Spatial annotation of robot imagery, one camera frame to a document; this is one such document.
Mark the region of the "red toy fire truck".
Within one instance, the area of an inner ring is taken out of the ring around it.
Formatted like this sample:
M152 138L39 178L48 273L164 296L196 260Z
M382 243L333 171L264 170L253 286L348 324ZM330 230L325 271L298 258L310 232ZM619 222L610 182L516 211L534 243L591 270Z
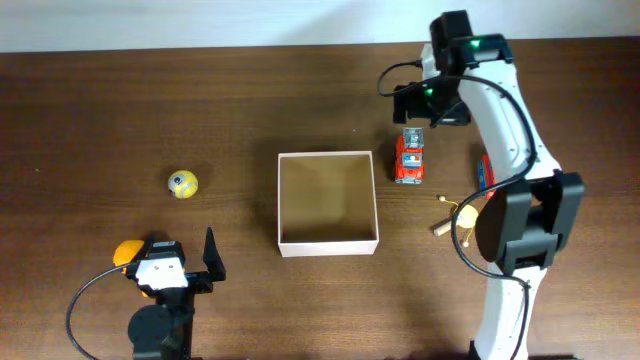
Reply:
M424 129L406 127L395 147L394 178L397 184L421 184L424 178Z

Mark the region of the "red toy tank vehicle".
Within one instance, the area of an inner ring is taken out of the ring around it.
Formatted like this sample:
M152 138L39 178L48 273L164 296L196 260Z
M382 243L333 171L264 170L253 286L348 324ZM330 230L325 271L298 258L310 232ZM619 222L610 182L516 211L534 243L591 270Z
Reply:
M484 154L480 161L477 163L479 188L484 191L484 197L490 199L495 191L489 190L496 184L493 169L490 163L489 156Z

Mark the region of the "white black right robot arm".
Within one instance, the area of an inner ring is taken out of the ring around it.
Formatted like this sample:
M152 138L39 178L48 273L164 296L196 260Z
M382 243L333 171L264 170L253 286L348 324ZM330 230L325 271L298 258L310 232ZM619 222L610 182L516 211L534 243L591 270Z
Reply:
M413 66L419 82L398 85L393 120L423 118L431 127L475 123L494 182L461 201L465 208L489 194L475 222L485 267L462 262L487 280L480 328L470 359L526 359L535 296L556 255L568 243L585 185L566 173L541 140L519 90L511 48L501 34L476 35L466 11L442 13L429 27L431 42Z

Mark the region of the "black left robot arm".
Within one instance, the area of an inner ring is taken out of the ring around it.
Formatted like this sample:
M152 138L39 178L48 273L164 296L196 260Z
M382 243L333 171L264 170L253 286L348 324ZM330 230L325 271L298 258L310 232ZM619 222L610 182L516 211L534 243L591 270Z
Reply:
M140 308L129 321L133 357L190 359L195 297L211 293L216 282L226 279L213 230L206 230L204 271L186 271L182 244L174 240L159 241L154 235L125 242L116 254L124 257L125 277L154 301Z

